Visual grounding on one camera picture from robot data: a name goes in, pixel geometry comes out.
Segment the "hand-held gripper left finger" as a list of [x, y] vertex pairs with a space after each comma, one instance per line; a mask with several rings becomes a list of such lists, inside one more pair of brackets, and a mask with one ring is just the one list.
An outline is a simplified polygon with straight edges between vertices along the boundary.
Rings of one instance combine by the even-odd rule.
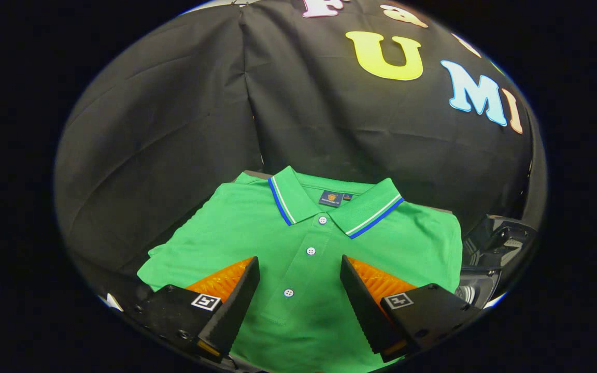
[[180, 288], [166, 285], [133, 306], [131, 319], [169, 345], [221, 363], [229, 355], [260, 279], [256, 256]]

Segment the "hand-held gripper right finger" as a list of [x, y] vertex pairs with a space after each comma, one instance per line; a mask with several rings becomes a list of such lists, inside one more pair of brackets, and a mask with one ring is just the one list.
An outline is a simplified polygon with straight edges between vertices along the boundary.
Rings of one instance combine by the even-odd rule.
[[436, 283], [414, 286], [346, 255], [339, 276], [372, 352], [385, 363], [431, 349], [481, 312]]

